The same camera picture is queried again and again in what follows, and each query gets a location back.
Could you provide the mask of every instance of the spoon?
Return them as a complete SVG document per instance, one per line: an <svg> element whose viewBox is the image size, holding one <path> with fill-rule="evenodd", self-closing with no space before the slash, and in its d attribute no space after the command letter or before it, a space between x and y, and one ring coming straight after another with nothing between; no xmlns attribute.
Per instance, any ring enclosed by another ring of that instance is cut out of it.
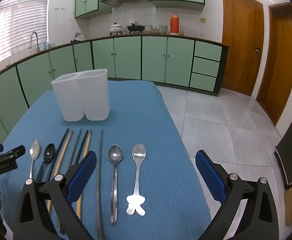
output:
<svg viewBox="0 0 292 240"><path fill-rule="evenodd" d="M113 145L108 151L108 158L113 164L113 186L110 200L110 221L113 226L117 223L118 191L117 191L117 166L122 159L122 150L118 145Z"/></svg>
<svg viewBox="0 0 292 240"><path fill-rule="evenodd" d="M136 144L132 149L132 157L136 163L136 181L134 194L126 198L126 200L128 201L128 208L126 210L126 213L128 215L132 215L136 210L140 216L144 216L145 210L140 205L145 202L145 197L139 195L139 169L141 163L146 158L145 146L143 146L142 144Z"/></svg>
<svg viewBox="0 0 292 240"><path fill-rule="evenodd" d="M30 148L30 157L32 158L32 162L30 166L30 175L29 175L30 179L32 179L33 163L38 158L40 154L40 150L41 150L41 147L40 147L39 142L37 140L34 140Z"/></svg>
<svg viewBox="0 0 292 240"><path fill-rule="evenodd" d="M48 144L46 149L44 149L44 160L40 166L36 182L41 182L42 173L44 171L44 165L50 162L54 158L55 154L56 154L55 145L53 143Z"/></svg>

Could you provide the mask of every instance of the drawer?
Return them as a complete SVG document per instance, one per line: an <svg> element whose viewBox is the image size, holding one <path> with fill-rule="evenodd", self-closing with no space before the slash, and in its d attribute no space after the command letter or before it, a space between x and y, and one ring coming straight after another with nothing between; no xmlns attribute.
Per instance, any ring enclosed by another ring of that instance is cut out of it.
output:
<svg viewBox="0 0 292 240"><path fill-rule="evenodd" d="M219 62L194 57L193 72L216 77L218 73Z"/></svg>
<svg viewBox="0 0 292 240"><path fill-rule="evenodd" d="M209 58L219 61L221 59L222 47L202 41L196 41L195 56Z"/></svg>
<svg viewBox="0 0 292 240"><path fill-rule="evenodd" d="M190 87L207 91L214 91L216 78L192 73Z"/></svg>

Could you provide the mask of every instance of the silver bolt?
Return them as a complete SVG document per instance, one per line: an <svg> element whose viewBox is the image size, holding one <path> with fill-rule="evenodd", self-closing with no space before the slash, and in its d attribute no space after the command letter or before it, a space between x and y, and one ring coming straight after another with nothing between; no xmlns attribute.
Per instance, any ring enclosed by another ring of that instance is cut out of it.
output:
<svg viewBox="0 0 292 240"><path fill-rule="evenodd" d="M62 179L63 179L63 175L62 174L57 174L56 176L55 176L55 180L56 181L61 181Z"/></svg>
<svg viewBox="0 0 292 240"><path fill-rule="evenodd" d="M261 181L263 184L266 184L266 183L267 183L267 179L265 179L265 178L260 178L260 181Z"/></svg>
<svg viewBox="0 0 292 240"><path fill-rule="evenodd" d="M230 177L232 180L237 180L237 179L238 179L238 176L237 176L235 173L230 174L229 177Z"/></svg>
<svg viewBox="0 0 292 240"><path fill-rule="evenodd" d="M31 183L32 183L32 179L27 179L27 180L26 180L26 184L27 184L27 185L30 185Z"/></svg>

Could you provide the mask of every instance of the kitchen faucet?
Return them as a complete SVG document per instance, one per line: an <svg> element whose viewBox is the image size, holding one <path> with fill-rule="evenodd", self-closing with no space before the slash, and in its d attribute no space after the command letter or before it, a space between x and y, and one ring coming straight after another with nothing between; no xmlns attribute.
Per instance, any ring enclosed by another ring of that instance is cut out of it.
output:
<svg viewBox="0 0 292 240"><path fill-rule="evenodd" d="M38 34L36 32L32 32L31 34L31 38L30 38L30 45L29 45L29 48L31 49L31 41L32 41L32 35L35 34L36 35L36 40L37 40L37 52L40 51L39 49L39 44L38 44Z"/></svg>

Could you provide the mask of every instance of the white blind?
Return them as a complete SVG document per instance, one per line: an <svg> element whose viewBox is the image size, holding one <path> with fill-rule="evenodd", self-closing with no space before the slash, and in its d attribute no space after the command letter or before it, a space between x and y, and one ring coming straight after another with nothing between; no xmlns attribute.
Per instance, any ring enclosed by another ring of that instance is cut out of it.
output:
<svg viewBox="0 0 292 240"><path fill-rule="evenodd" d="M39 43L47 40L48 0L1 0L0 61L29 47L37 32ZM32 45L36 47L36 36Z"/></svg>

